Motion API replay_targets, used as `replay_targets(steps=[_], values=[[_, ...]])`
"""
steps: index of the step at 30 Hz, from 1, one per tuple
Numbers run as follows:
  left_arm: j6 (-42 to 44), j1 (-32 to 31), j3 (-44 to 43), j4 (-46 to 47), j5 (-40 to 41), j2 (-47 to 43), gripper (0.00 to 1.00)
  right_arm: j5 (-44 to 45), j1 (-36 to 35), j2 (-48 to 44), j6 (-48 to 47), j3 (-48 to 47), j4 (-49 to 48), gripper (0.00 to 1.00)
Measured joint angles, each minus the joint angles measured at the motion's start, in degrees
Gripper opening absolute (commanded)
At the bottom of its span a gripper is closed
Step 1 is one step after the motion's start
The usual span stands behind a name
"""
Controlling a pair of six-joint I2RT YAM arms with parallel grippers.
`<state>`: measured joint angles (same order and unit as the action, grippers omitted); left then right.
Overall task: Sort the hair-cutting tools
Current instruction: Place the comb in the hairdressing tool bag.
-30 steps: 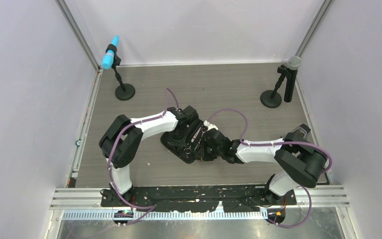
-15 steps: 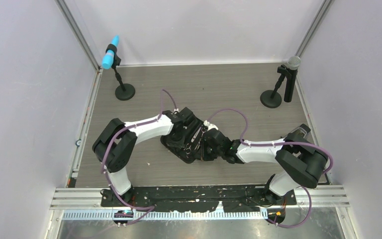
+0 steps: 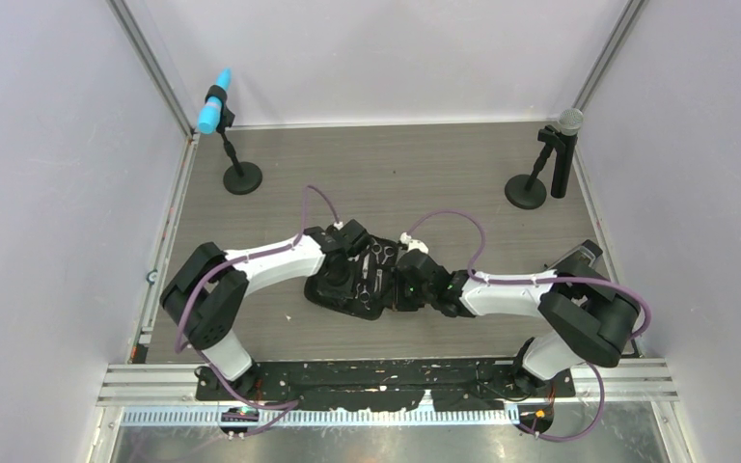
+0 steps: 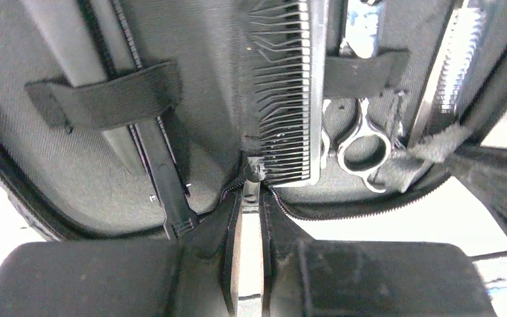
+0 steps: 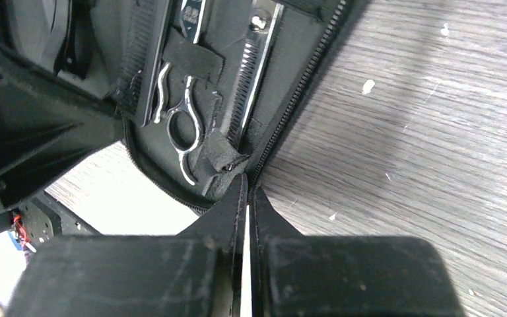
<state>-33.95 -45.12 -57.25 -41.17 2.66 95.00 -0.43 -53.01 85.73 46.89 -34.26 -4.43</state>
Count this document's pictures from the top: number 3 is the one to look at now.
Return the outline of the black zip tool case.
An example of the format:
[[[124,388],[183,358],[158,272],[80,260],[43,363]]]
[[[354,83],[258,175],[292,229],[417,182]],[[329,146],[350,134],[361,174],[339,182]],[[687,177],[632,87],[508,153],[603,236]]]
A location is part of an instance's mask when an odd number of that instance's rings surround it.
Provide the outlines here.
[[[349,256],[328,257],[322,267],[306,280],[305,298],[324,309],[353,317],[376,320],[394,306],[396,242],[369,236],[366,247]]]

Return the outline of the silver thinning scissors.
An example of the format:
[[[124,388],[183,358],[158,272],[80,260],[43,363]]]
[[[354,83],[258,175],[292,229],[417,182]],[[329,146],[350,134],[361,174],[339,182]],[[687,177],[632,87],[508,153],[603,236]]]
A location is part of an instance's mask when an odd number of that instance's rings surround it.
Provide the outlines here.
[[[380,291],[383,275],[383,270],[377,268],[375,270],[370,270],[366,279],[361,276],[355,286],[356,299],[365,305],[373,300]]]

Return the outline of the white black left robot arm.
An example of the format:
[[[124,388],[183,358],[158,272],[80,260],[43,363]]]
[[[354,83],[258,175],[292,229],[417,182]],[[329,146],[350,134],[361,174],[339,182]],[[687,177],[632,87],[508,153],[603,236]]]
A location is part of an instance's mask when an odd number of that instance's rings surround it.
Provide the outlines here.
[[[160,295],[160,306],[178,326],[177,350],[191,345],[221,373],[231,397],[249,397],[258,384],[254,361],[233,331],[243,300],[287,280],[312,277],[328,264],[358,256],[372,243],[357,221],[311,227],[274,244],[248,250],[195,249]]]

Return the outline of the silver hair scissors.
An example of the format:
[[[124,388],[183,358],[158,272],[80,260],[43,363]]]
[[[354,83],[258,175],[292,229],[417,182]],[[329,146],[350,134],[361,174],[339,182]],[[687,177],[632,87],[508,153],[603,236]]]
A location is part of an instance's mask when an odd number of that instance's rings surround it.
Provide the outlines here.
[[[371,261],[375,261],[377,264],[384,264],[388,258],[391,258],[396,253],[394,246],[388,246],[375,241],[370,246],[369,253],[365,256],[362,266],[362,277],[366,279],[370,273]]]

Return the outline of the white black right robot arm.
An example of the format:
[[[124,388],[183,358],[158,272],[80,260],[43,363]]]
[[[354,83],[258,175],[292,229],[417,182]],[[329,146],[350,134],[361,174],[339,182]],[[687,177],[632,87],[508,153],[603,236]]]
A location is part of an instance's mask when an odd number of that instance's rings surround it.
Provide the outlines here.
[[[513,386],[529,396],[573,366],[616,367],[642,311],[640,302],[575,255],[537,274],[491,275],[450,272],[413,250],[400,258],[395,273],[415,307],[429,305],[447,317],[497,314],[545,320],[550,332],[527,340],[511,368]]]

